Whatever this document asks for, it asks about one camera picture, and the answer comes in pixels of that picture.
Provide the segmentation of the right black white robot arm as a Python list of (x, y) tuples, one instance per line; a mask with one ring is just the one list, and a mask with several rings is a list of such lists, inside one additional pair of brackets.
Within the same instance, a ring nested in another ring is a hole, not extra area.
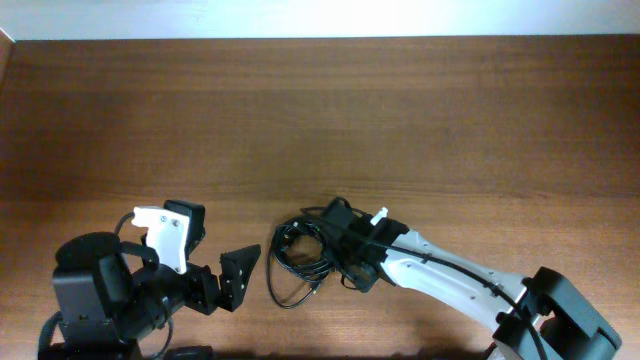
[(621, 349), (618, 332), (555, 270), (527, 277), (485, 267), (380, 215), (329, 224), (341, 235), (343, 256), (486, 327), (490, 359), (612, 359)]

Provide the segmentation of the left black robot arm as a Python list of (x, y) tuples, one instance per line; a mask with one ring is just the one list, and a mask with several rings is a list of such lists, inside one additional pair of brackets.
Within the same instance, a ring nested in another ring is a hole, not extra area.
[(261, 255), (252, 245), (220, 257), (222, 272), (189, 264), (185, 273), (161, 263), (155, 249), (112, 232), (78, 236), (56, 253), (53, 288), (59, 309), (43, 325), (40, 359), (139, 359), (139, 342), (174, 328), (188, 307), (206, 316), (235, 311)]

